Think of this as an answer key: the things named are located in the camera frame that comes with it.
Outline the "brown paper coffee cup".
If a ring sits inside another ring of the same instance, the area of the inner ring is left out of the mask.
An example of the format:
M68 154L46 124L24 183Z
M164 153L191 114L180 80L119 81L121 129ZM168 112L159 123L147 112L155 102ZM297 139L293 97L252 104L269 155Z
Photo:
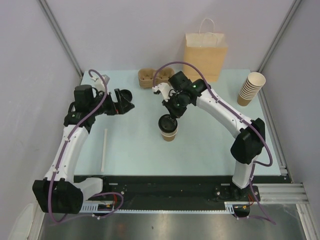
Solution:
M160 133L161 133L163 140L165 140L166 142L171 142L175 139L177 132L178 132L178 128L176 128L172 132L161 131Z

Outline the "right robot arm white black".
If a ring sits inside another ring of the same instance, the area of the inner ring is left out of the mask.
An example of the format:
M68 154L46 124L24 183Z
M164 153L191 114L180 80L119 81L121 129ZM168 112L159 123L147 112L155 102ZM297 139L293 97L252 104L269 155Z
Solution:
M187 106L192 104L209 113L230 132L234 137L230 152L235 159L234 185L230 188L230 194L237 201L247 197L253 161L262 152L266 139L264 121L246 117L218 97L203 79L191 81L182 71L174 74L167 83L153 86L152 91L162 95L162 105L173 121L180 118Z

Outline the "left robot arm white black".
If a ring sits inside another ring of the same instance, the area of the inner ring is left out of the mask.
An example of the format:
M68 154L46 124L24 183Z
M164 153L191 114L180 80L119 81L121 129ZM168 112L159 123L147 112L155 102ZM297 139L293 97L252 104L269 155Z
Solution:
M42 180L35 180L32 191L44 213L78 214L83 202L96 196L105 200L111 188L98 177L87 177L75 183L75 168L96 117L124 115L135 106L133 95L127 89L114 90L117 101L85 84L74 89L74 102L64 118L62 140L57 154Z

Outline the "black coffee cup lid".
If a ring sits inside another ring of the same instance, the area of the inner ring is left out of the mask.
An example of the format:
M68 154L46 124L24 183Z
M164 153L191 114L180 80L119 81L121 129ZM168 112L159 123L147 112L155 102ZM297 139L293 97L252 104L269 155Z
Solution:
M178 128L178 124L172 125L170 121L168 121L168 115L169 114L164 114L158 120L159 129L165 133L171 133Z

